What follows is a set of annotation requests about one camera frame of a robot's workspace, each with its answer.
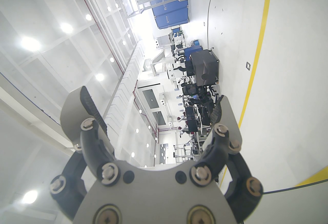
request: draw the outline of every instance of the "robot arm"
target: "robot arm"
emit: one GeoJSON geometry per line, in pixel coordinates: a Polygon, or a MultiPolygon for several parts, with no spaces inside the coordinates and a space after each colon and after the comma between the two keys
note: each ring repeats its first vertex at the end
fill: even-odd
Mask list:
{"type": "Polygon", "coordinates": [[[233,125],[213,125],[199,161],[169,170],[143,170],[115,158],[103,120],[85,92],[85,87],[73,91],[63,106],[62,127],[75,141],[76,152],[50,185],[52,197],[73,223],[237,224],[259,203],[261,183],[251,176],[239,151],[231,153],[229,148],[233,125]],[[233,178],[225,196],[214,182],[224,165],[233,178]],[[88,193],[81,180],[86,166],[97,178],[88,193]]]}

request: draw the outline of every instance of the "red pipe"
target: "red pipe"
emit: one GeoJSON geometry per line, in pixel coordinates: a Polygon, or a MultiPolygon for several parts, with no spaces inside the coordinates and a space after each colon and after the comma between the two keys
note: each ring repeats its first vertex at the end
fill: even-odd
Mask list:
{"type": "Polygon", "coordinates": [[[114,53],[113,53],[113,51],[111,50],[111,48],[110,48],[110,46],[109,46],[109,44],[108,44],[108,42],[107,42],[107,40],[106,40],[104,34],[102,33],[102,30],[100,29],[100,26],[99,26],[99,24],[97,23],[97,21],[96,21],[94,15],[93,15],[93,13],[92,13],[92,11],[91,11],[91,9],[90,9],[88,3],[87,3],[87,1],[86,1],[86,0],[83,0],[83,1],[84,1],[84,3],[87,5],[87,8],[88,8],[88,10],[89,10],[89,12],[90,12],[92,18],[94,19],[94,21],[95,21],[95,23],[96,23],[96,25],[97,25],[97,27],[98,27],[98,29],[99,29],[101,35],[103,36],[103,39],[105,40],[105,42],[106,42],[106,44],[107,44],[107,46],[108,46],[108,48],[109,48],[111,54],[113,55],[114,59],[115,59],[116,62],[117,62],[117,65],[118,65],[119,69],[121,70],[121,73],[123,74],[123,71],[122,71],[122,69],[121,69],[121,67],[120,67],[120,64],[118,63],[118,60],[115,58],[114,53]]]}

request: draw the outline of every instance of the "gray metal panel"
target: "gray metal panel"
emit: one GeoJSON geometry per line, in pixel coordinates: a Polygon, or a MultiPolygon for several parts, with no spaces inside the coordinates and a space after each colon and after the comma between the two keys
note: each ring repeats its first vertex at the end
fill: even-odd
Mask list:
{"type": "Polygon", "coordinates": [[[194,165],[193,161],[163,171],[142,170],[123,161],[115,163],[121,170],[118,183],[105,187],[96,181],[84,198],[73,224],[93,223],[94,214],[105,204],[119,208],[122,224],[186,223],[188,211],[198,204],[211,210],[216,223],[236,224],[224,195],[214,181],[206,187],[197,187],[191,182],[189,170],[194,165]],[[122,176],[128,170],[134,172],[135,178],[132,183],[125,184],[122,176]],[[179,170],[187,175],[184,184],[178,184],[175,179],[179,170]]]}
{"type": "Polygon", "coordinates": [[[166,122],[163,118],[162,112],[157,111],[157,112],[153,112],[152,114],[154,115],[155,120],[157,121],[158,125],[165,125],[166,124],[166,122]]]}
{"type": "Polygon", "coordinates": [[[142,92],[151,109],[159,108],[158,102],[156,101],[156,97],[152,89],[143,90],[142,92]]]}

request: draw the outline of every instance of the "overhead light panel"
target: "overhead light panel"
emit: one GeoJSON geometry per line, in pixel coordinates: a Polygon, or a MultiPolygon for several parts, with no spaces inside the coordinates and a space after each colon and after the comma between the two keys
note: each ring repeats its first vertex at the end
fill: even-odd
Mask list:
{"type": "Polygon", "coordinates": [[[37,197],[38,197],[38,192],[36,190],[31,190],[24,195],[22,202],[31,204],[35,202],[37,197]]]}
{"type": "Polygon", "coordinates": [[[41,45],[36,39],[30,37],[23,37],[22,47],[31,52],[35,52],[40,49],[41,45]]]}
{"type": "Polygon", "coordinates": [[[104,75],[103,74],[97,74],[96,75],[96,79],[98,80],[98,81],[103,81],[104,80],[104,75]]]}
{"type": "Polygon", "coordinates": [[[62,31],[64,31],[67,34],[73,32],[73,27],[70,24],[67,24],[67,23],[62,23],[60,25],[60,28],[62,29],[62,31]]]}

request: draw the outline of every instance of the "screw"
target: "screw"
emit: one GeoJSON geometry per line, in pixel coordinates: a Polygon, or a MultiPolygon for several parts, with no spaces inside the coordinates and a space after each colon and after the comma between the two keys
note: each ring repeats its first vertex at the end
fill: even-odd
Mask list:
{"type": "Polygon", "coordinates": [[[97,217],[96,224],[118,224],[118,215],[112,209],[103,210],[97,217]]]}
{"type": "Polygon", "coordinates": [[[208,177],[208,173],[203,167],[198,167],[196,168],[196,176],[201,180],[205,180],[208,177]]]}
{"type": "Polygon", "coordinates": [[[228,128],[225,125],[218,123],[215,126],[215,131],[219,136],[225,137],[228,132],[228,128]]]}
{"type": "Polygon", "coordinates": [[[214,224],[213,214],[205,206],[198,205],[188,213],[188,224],[214,224]]]}
{"type": "Polygon", "coordinates": [[[107,167],[102,172],[103,179],[110,180],[114,176],[114,169],[113,167],[107,167]]]}
{"type": "Polygon", "coordinates": [[[52,194],[60,193],[66,186],[66,178],[62,175],[50,184],[50,192],[52,194]]]}
{"type": "Polygon", "coordinates": [[[261,185],[261,182],[257,178],[254,178],[254,177],[248,178],[246,181],[246,186],[247,186],[248,191],[253,196],[259,197],[262,195],[261,194],[262,185],[261,185]]]}
{"type": "Polygon", "coordinates": [[[81,123],[81,129],[84,131],[92,129],[94,118],[87,118],[81,123]]]}
{"type": "Polygon", "coordinates": [[[81,147],[80,144],[75,144],[75,145],[74,145],[74,149],[75,149],[76,151],[81,151],[81,150],[82,150],[82,147],[81,147]]]}

